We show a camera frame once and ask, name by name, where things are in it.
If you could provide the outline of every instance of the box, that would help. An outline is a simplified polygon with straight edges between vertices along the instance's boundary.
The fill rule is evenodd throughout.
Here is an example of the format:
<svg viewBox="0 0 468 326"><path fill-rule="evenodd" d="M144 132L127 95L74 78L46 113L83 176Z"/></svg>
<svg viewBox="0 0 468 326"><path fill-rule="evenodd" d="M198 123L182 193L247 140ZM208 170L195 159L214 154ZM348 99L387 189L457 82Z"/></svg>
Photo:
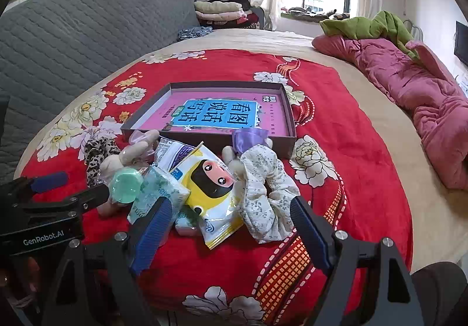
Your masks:
<svg viewBox="0 0 468 326"><path fill-rule="evenodd" d="M282 84L249 81L170 83L122 125L126 139L134 130L158 129L161 136L196 146L201 141L220 154L232 145L234 129L267 129L279 158L291 157L296 128Z"/></svg>

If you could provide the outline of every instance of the red floral blanket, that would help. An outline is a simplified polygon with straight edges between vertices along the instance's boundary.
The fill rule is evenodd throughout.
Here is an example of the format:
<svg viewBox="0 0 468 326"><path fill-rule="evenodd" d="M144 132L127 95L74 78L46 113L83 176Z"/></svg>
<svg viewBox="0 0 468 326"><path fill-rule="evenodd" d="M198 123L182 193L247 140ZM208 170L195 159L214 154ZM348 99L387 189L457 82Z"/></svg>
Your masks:
<svg viewBox="0 0 468 326"><path fill-rule="evenodd" d="M37 199L60 200L84 189L81 148L86 141L104 135L124 147L121 123L165 84L190 80L284 84L298 134L293 156L284 165L302 196L335 229L373 242L391 237L410 267L410 209L384 142L334 69L286 56L219 49L149 56L135 64L69 111L46 135L23 175L64 170L70 179ZM83 223L86 243L128 228L125 213L101 220L93 210ZM295 230L282 242L259 245L245 227L214 250L200 237L182 237L172 230L140 277L156 307L249 325L302 323L324 282ZM350 308L359 301L362 282L357 272Z"/></svg>

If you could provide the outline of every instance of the television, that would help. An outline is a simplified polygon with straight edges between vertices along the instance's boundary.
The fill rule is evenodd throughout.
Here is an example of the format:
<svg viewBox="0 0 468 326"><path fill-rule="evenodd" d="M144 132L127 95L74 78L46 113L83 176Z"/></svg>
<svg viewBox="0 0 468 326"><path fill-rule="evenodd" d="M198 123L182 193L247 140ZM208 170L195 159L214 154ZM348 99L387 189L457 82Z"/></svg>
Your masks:
<svg viewBox="0 0 468 326"><path fill-rule="evenodd" d="M458 21L455 33L455 55L468 66L468 26Z"/></svg>

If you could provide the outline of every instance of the green tissue package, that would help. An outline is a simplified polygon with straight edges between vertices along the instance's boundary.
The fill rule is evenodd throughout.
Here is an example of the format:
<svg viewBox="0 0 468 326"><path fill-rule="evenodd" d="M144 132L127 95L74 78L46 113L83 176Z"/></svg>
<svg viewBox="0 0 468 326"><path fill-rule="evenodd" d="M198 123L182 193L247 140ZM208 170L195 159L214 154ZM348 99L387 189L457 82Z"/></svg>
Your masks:
<svg viewBox="0 0 468 326"><path fill-rule="evenodd" d="M138 218L148 214L159 197L166 197L172 203L170 223L172 225L189 195L190 190L182 186L172 175L151 165L144 175L140 193L128 213L127 220L130 224L135 223Z"/></svg>

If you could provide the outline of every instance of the headboard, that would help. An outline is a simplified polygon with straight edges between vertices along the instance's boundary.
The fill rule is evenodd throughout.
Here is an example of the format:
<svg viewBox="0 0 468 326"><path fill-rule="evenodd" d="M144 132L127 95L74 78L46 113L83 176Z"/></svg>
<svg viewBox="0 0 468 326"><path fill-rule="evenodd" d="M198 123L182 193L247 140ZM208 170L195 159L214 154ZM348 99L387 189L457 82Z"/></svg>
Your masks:
<svg viewBox="0 0 468 326"><path fill-rule="evenodd" d="M0 94L10 95L0 182L74 98L198 26L193 0L27 0L0 17Z"/></svg>

